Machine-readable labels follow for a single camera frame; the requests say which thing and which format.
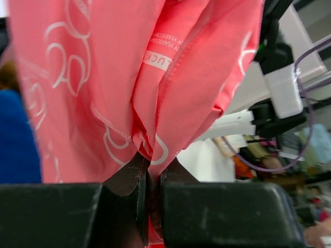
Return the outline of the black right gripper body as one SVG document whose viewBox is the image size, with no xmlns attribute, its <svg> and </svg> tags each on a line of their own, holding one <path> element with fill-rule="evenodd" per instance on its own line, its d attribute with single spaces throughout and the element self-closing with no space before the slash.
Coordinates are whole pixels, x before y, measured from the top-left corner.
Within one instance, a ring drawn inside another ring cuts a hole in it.
<svg viewBox="0 0 331 248">
<path fill-rule="evenodd" d="M 294 63 L 292 47 L 284 40 L 279 27 L 279 20 L 291 3 L 292 1 L 265 1 L 260 45 L 254 59 L 259 65 L 272 65 L 277 69 Z M 252 112 L 255 133 L 261 137 L 276 137 L 306 121 L 304 109 L 298 115 L 278 118 L 271 98 L 254 104 Z"/>
</svg>

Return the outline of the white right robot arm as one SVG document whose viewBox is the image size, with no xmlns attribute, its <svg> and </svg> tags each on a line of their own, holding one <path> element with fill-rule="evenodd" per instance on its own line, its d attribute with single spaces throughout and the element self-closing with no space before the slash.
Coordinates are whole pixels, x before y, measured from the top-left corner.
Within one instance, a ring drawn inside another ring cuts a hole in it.
<svg viewBox="0 0 331 248">
<path fill-rule="evenodd" d="M 303 87 L 298 86 L 298 64 L 308 56 L 305 79 L 324 70 L 292 1 L 265 1 L 260 47 L 252 68 L 225 115 L 198 140 L 228 135 L 259 135 L 273 138 L 307 119 Z"/>
</svg>

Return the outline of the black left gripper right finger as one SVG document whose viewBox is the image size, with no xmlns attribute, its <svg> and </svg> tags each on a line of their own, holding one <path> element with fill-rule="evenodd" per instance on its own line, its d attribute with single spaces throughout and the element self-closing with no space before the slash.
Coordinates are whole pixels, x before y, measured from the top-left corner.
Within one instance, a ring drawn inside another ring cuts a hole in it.
<svg viewBox="0 0 331 248">
<path fill-rule="evenodd" d="M 165 247 L 305 247 L 285 190 L 266 182 L 199 182 L 177 160 L 161 174 Z"/>
</svg>

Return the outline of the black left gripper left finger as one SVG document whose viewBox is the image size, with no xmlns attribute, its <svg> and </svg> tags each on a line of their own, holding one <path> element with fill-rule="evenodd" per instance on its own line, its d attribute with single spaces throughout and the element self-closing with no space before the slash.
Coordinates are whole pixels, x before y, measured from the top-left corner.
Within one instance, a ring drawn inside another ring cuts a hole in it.
<svg viewBox="0 0 331 248">
<path fill-rule="evenodd" d="M 145 247 L 147 168 L 140 154 L 103 183 L 4 184 L 1 247 Z"/>
</svg>

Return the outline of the royal blue cloth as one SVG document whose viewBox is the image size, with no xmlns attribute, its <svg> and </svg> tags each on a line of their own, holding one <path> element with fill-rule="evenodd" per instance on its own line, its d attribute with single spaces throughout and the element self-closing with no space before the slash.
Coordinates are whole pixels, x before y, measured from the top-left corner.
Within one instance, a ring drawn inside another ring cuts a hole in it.
<svg viewBox="0 0 331 248">
<path fill-rule="evenodd" d="M 1 183 L 41 183 L 40 158 L 19 94 L 1 90 Z"/>
</svg>

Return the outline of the coral pink patterned cloth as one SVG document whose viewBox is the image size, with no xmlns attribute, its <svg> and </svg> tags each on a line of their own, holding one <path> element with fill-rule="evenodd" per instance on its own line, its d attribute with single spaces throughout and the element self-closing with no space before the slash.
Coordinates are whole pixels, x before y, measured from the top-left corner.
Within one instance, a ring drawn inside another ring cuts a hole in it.
<svg viewBox="0 0 331 248">
<path fill-rule="evenodd" d="M 8 1 L 45 183 L 102 182 L 136 153 L 155 184 L 221 117 L 263 1 Z"/>
</svg>

